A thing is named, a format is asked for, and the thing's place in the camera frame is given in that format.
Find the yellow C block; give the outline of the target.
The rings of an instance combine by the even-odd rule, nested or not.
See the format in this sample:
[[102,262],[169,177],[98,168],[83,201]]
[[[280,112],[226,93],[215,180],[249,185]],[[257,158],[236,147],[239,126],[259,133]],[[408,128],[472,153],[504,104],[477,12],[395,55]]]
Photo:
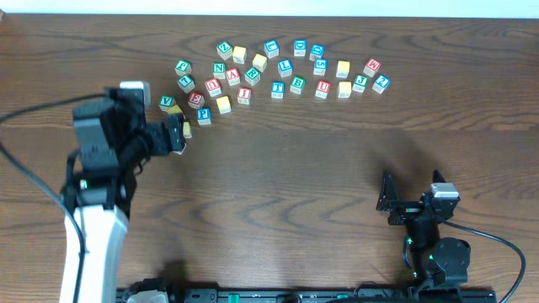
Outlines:
[[192,130],[189,122],[183,123],[183,136],[186,139],[189,139],[192,137]]

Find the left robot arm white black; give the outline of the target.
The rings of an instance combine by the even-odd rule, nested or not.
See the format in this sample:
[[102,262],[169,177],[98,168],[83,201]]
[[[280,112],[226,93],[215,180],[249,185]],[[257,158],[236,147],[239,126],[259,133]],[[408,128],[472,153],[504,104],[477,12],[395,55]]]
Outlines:
[[112,302],[128,232],[135,170],[151,157],[181,153],[185,117],[148,123],[142,101],[106,98],[73,111],[79,148],[68,158],[61,202],[67,253],[62,302]]

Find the green R block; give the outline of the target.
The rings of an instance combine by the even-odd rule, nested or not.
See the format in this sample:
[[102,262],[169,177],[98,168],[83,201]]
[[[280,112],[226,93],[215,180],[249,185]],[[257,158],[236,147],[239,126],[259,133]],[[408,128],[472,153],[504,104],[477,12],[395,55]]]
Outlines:
[[249,85],[255,86],[261,79],[261,72],[252,66],[245,72],[244,76]]

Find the red E block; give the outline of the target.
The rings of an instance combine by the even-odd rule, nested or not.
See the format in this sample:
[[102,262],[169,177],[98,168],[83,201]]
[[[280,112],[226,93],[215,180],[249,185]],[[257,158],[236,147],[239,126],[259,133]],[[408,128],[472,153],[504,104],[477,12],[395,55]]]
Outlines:
[[201,93],[193,92],[189,95],[188,105],[193,109],[201,109],[204,107],[205,98]]

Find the red I block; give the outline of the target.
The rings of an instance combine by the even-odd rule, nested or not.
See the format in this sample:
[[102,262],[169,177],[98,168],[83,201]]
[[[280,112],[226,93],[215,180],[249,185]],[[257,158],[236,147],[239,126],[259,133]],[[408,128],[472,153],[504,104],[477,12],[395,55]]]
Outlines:
[[237,91],[237,101],[243,105],[250,105],[252,97],[251,88],[239,88]]

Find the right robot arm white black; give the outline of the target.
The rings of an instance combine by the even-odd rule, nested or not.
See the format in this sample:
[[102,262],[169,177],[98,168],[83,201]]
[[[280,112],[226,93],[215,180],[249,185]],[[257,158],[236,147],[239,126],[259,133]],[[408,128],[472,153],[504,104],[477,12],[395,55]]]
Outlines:
[[423,288],[449,288],[468,281],[469,244],[455,237],[442,237],[439,230],[439,224],[454,215],[459,201],[456,186],[446,182],[437,170],[432,174],[430,189],[413,201],[399,198],[388,171],[382,175],[376,210],[389,214],[390,226],[406,228],[405,263]]

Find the green N block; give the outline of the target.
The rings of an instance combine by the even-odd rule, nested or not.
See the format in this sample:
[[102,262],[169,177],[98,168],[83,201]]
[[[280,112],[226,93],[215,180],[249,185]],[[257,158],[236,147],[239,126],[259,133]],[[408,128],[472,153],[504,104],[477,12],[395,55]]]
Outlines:
[[213,77],[216,79],[226,78],[226,64],[224,62],[214,62],[212,65]]

